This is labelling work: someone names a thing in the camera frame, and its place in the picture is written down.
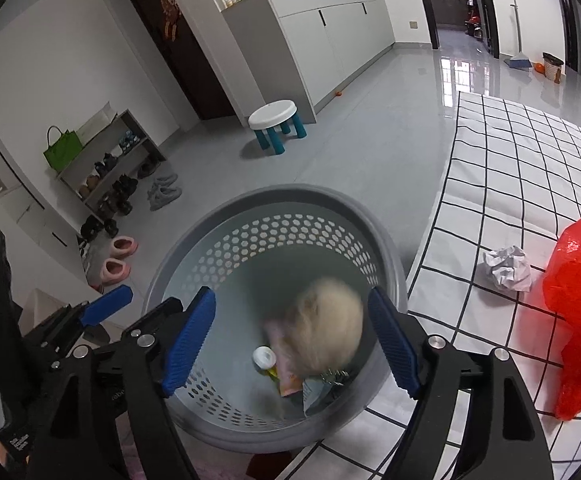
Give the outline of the grey white sideboard cabinet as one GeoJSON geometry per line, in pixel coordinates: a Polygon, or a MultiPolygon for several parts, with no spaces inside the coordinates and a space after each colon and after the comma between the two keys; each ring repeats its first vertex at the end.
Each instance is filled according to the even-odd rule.
{"type": "Polygon", "coordinates": [[[292,100],[307,124],[394,44],[385,0],[242,0],[222,15],[264,101],[292,100]]]}

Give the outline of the white round plastic lid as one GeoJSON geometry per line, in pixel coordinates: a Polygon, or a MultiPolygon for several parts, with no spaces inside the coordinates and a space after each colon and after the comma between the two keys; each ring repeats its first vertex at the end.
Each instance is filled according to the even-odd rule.
{"type": "Polygon", "coordinates": [[[270,347],[260,346],[252,352],[252,361],[259,370],[267,372],[276,366],[276,354],[270,347]]]}

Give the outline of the pink snack wrapper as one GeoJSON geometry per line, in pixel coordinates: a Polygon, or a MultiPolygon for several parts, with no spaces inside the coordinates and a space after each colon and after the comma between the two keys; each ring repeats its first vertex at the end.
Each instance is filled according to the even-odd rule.
{"type": "Polygon", "coordinates": [[[280,320],[269,320],[264,324],[270,348],[276,354],[276,374],[278,389],[283,398],[302,391],[302,379],[295,374],[290,347],[286,340],[285,325],[280,320]]]}

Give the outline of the wooden shoe rack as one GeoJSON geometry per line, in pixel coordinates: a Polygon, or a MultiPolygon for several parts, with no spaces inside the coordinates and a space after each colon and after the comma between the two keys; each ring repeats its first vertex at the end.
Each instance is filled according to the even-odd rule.
{"type": "Polygon", "coordinates": [[[150,160],[166,158],[130,110],[117,114],[83,145],[74,159],[57,176],[92,214],[102,212],[122,176],[137,179],[138,169],[150,160]]]}

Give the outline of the white blue snack packet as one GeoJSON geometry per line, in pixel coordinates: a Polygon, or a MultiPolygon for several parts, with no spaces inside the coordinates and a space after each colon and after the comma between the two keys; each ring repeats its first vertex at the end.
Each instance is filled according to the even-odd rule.
{"type": "Polygon", "coordinates": [[[302,408],[309,415],[329,395],[331,385],[321,377],[307,378],[302,383],[302,408]]]}

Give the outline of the white black grid cloth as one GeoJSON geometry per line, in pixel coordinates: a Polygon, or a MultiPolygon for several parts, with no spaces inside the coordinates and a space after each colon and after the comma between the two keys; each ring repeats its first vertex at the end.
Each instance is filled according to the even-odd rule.
{"type": "Polygon", "coordinates": [[[362,413],[305,450],[288,479],[581,479],[581,408],[556,414],[572,328],[549,268],[581,236],[581,127],[464,93],[440,192],[407,278],[405,314],[371,295],[396,342],[362,413]]]}

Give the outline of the dark brown entrance door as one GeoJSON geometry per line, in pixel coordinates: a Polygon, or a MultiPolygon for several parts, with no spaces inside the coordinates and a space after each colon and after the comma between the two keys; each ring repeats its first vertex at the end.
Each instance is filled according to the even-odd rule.
{"type": "Polygon", "coordinates": [[[176,0],[130,0],[170,73],[201,120],[235,114],[176,0]]]}

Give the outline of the blue dustpan with broom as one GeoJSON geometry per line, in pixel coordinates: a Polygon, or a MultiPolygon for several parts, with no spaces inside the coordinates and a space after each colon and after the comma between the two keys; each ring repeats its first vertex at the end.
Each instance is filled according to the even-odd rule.
{"type": "Polygon", "coordinates": [[[518,12],[518,3],[517,0],[513,0],[511,3],[511,8],[513,9],[513,20],[514,20],[514,28],[515,28],[515,37],[516,37],[516,53],[509,58],[505,58],[504,63],[511,69],[511,70],[531,70],[532,62],[530,59],[523,53],[522,50],[522,36],[521,36],[521,28],[519,22],[519,12],[518,12]]]}

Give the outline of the pink slipper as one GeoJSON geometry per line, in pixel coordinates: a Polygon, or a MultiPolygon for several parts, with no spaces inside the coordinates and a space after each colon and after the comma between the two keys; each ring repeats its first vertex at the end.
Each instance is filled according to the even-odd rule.
{"type": "Polygon", "coordinates": [[[130,236],[117,236],[110,243],[109,256],[115,259],[125,259],[138,250],[138,242],[130,236]]]}
{"type": "Polygon", "coordinates": [[[130,273],[129,263],[117,258],[107,258],[100,269],[100,281],[104,286],[112,286],[126,280],[130,273]]]}

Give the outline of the grey perforated laundry basket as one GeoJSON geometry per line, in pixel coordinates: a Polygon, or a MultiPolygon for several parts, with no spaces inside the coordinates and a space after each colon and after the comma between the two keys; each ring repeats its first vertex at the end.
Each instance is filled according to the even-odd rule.
{"type": "Polygon", "coordinates": [[[182,388],[167,405],[180,429],[217,448],[269,453],[302,448],[348,424],[371,402],[389,367],[365,325],[345,381],[304,408],[257,370],[266,326],[281,322],[321,278],[366,296],[382,288],[406,307],[405,278],[389,234],[349,196],[313,185],[260,188],[231,200],[193,226],[150,283],[144,307],[168,298],[189,304],[209,287],[217,299],[211,330],[182,388]]]}

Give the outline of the crumpled white paper ball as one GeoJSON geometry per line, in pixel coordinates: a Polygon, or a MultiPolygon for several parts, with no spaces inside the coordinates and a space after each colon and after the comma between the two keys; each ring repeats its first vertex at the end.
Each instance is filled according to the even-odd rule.
{"type": "Polygon", "coordinates": [[[522,248],[513,245],[486,250],[482,262],[485,275],[498,289],[511,292],[531,290],[531,266],[522,248]]]}

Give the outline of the beige plush sloth head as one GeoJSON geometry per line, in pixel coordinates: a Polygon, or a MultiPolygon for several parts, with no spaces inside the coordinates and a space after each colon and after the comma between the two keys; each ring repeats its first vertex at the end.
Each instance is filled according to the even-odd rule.
{"type": "Polygon", "coordinates": [[[293,372],[302,378],[344,370],[363,333],[360,295],[334,278],[312,283],[288,311],[285,339],[293,372]]]}

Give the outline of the pink slipper far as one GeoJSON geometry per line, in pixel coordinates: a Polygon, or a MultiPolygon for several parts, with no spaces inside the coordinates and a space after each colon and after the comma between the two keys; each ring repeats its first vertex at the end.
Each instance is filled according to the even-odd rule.
{"type": "Polygon", "coordinates": [[[115,259],[125,259],[138,250],[138,242],[130,236],[117,236],[110,243],[109,256],[115,259]]]}

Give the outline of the white stool teal legs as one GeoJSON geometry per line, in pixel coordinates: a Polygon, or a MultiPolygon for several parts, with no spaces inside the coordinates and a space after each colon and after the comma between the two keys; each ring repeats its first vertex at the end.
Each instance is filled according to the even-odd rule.
{"type": "Polygon", "coordinates": [[[283,134],[289,134],[293,127],[298,139],[307,136],[297,105],[292,100],[275,101],[261,106],[248,117],[248,125],[255,133],[260,148],[263,151],[272,148],[275,155],[285,153],[277,130],[281,130],[283,134]]]}

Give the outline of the pink slipper near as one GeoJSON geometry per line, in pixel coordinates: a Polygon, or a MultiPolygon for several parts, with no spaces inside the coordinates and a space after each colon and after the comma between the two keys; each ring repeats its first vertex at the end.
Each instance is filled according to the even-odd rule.
{"type": "Polygon", "coordinates": [[[100,269],[100,281],[104,286],[112,286],[126,280],[130,273],[129,263],[117,258],[107,258],[100,269]]]}

